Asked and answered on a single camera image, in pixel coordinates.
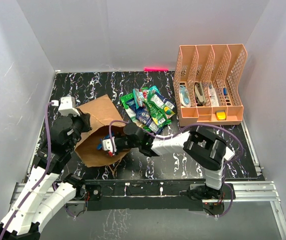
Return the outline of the small blue snack packet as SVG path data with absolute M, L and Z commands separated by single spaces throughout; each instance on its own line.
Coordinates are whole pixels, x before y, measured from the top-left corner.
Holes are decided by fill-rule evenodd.
M 103 150 L 103 151 L 112 151 L 113 150 L 113 142 L 114 142 L 114 136 L 110 138 L 109 135 L 103 137 L 100 141 L 100 143 L 97 146 L 97 150 Z

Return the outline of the dark blue snack bag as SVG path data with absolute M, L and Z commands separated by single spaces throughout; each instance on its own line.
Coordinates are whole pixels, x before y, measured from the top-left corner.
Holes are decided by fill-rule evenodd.
M 145 116 L 144 108 L 143 107 L 136 108 L 136 104 L 134 100 L 129 101 L 127 104 L 129 108 L 135 113 L 135 118 L 139 119 Z

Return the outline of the blue white snack bag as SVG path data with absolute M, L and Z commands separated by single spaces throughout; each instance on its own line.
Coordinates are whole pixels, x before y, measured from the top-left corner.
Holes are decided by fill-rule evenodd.
M 175 114 L 174 104 L 165 99 L 165 110 L 160 110 L 155 104 L 144 100 L 144 107 L 136 110 L 136 119 L 146 125 L 153 133 L 160 134 L 164 127 L 171 124 Z

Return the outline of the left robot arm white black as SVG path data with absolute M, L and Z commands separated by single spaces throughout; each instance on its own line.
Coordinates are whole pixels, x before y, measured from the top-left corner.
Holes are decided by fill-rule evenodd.
M 45 198 L 71 159 L 81 134 L 92 129 L 90 114 L 78 109 L 76 115 L 60 116 L 52 125 L 46 120 L 45 126 L 47 143 L 39 150 L 37 164 L 16 202 L 0 221 L 0 240 L 38 240 L 46 224 L 69 200 L 85 196 L 82 180 L 70 174 Z

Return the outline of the green white snack bag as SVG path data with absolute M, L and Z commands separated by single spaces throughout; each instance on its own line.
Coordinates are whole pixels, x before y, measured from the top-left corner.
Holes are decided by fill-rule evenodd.
M 175 105 L 157 91 L 150 91 L 147 95 L 147 106 L 156 125 L 162 128 L 175 115 Z

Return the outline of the brown paper bag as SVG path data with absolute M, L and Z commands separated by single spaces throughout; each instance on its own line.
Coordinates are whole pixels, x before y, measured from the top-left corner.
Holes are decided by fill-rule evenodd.
M 114 120 L 122 120 L 117 108 L 114 106 L 108 95 L 89 101 L 79 109 L 83 113 L 90 114 L 90 125 L 92 130 L 81 134 L 81 141 L 77 143 L 75 152 L 82 162 L 89 168 L 104 167 L 121 160 L 129 150 L 120 151 L 118 155 L 109 156 L 97 147 L 101 139 L 109 134 L 109 124 Z

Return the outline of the green Chuba cassava chips bag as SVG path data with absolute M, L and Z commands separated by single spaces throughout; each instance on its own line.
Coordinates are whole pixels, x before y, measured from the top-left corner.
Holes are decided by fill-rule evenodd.
M 158 133 L 159 127 L 153 121 L 147 107 L 143 107 L 145 116 L 140 117 L 139 119 L 135 118 L 135 113 L 129 108 L 127 103 L 131 100 L 134 100 L 133 91 L 125 96 L 120 97 L 120 100 L 132 122 L 134 122 L 138 127 L 147 130 L 148 132 L 153 132 L 155 134 Z

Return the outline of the teal red candy bag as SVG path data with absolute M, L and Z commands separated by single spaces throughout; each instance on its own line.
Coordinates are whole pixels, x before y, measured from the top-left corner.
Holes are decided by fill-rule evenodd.
M 160 93 L 159 89 L 154 85 L 150 88 L 143 87 L 141 89 L 134 88 L 133 96 L 135 101 L 136 109 L 145 107 L 145 102 L 147 101 L 147 97 L 149 93 Z

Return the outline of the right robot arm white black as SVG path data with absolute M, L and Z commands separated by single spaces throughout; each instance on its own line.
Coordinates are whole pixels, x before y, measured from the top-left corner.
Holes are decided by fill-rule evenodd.
M 224 139 L 209 130 L 198 125 L 170 136 L 161 136 L 148 133 L 134 123 L 128 123 L 123 127 L 122 134 L 118 133 L 110 140 L 110 155 L 135 148 L 147 157 L 188 154 L 205 170 L 205 184 L 192 190 L 190 195 L 198 200 L 223 200 L 224 164 L 231 160 L 235 153 Z

